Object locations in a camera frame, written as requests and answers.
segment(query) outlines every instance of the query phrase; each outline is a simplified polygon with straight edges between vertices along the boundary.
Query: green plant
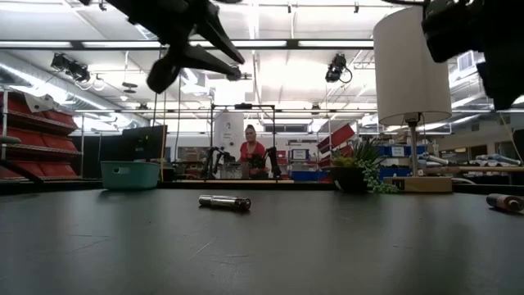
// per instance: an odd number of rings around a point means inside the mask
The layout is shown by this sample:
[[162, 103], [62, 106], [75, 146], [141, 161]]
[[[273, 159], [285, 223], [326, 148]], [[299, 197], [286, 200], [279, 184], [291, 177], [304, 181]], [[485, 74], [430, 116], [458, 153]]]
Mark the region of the green plant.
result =
[[374, 193], [398, 193], [395, 185], [385, 184], [379, 179], [380, 164], [378, 143], [375, 139], [367, 139], [353, 144], [353, 151], [348, 154], [336, 151], [333, 153], [332, 164], [335, 167], [363, 169], [364, 181]]

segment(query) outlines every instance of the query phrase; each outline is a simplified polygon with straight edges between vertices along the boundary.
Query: black plant pot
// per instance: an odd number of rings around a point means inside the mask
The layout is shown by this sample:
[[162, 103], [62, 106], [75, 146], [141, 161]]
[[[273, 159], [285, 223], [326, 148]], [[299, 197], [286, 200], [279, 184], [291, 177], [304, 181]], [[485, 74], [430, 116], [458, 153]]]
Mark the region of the black plant pot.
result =
[[364, 169], [331, 167], [333, 183], [344, 193], [366, 193], [368, 184], [364, 181]]

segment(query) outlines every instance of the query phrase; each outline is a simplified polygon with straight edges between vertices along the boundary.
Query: dark table surface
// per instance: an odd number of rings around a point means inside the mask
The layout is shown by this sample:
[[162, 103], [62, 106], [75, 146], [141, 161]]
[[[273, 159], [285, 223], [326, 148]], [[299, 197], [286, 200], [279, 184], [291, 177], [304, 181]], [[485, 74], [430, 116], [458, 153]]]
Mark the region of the dark table surface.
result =
[[[249, 214], [198, 206], [249, 197]], [[485, 197], [101, 190], [0, 197], [0, 294], [524, 294]]]

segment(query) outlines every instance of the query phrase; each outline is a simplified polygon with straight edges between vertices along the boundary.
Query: white lampshade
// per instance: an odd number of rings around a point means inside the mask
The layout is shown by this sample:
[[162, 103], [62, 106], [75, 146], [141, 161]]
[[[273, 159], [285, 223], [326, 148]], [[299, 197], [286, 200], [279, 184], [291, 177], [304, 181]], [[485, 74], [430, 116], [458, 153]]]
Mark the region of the white lampshade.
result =
[[421, 22], [422, 8], [412, 7], [385, 17], [373, 30], [383, 125], [405, 124], [409, 113], [422, 113], [426, 123], [451, 116], [448, 65], [431, 59]]

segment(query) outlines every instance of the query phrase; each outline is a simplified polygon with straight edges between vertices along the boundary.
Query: person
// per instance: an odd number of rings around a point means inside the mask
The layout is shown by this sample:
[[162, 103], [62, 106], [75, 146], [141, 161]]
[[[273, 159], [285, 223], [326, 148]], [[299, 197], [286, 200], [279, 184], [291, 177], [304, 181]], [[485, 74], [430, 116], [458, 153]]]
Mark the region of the person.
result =
[[240, 146], [240, 161], [242, 163], [242, 178], [268, 178], [265, 163], [256, 163], [265, 154], [265, 147], [256, 141], [256, 131], [253, 125], [246, 127], [246, 141]]

